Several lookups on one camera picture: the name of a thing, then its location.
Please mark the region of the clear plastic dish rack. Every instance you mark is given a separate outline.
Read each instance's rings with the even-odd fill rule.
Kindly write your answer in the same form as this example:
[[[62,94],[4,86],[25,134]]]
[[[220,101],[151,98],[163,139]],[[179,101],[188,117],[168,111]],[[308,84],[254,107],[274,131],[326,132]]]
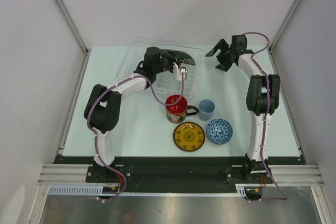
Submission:
[[[134,39],[126,50],[117,74],[121,81],[131,74],[146,76],[158,96],[180,93],[181,71],[184,70],[183,96],[191,98],[203,51],[201,48],[167,44],[164,42]]]

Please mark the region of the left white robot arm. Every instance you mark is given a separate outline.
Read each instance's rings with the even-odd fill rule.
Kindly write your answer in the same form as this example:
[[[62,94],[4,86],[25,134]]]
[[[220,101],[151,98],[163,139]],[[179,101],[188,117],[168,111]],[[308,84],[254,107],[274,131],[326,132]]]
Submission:
[[[97,174],[103,181],[110,182],[116,175],[116,169],[111,166],[115,155],[108,150],[106,133],[112,131],[118,123],[122,100],[150,88],[159,104],[177,105],[182,100],[184,81],[187,79],[187,69],[182,67],[182,64],[196,65],[194,59],[186,52],[148,47],[143,60],[138,63],[129,77],[110,87],[101,84],[93,87],[84,111],[84,118],[87,121],[87,127],[94,135],[94,161],[100,165]],[[156,76],[166,71],[175,74],[176,80],[182,84],[180,95],[172,102],[160,101],[153,88]]]

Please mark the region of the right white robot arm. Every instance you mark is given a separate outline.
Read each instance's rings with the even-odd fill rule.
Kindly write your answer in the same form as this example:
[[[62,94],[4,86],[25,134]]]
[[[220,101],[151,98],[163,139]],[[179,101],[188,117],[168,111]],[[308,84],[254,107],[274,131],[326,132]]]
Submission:
[[[248,48],[248,35],[260,35],[266,39],[266,45],[257,51]],[[267,135],[270,120],[279,106],[280,77],[269,74],[255,56],[268,49],[269,38],[258,32],[233,35],[231,43],[224,39],[205,55],[212,57],[216,53],[219,64],[215,67],[227,72],[232,65],[238,66],[249,78],[246,106],[251,114],[250,144],[246,153],[246,164],[242,169],[243,179],[254,183],[261,175],[271,176],[268,168]]]

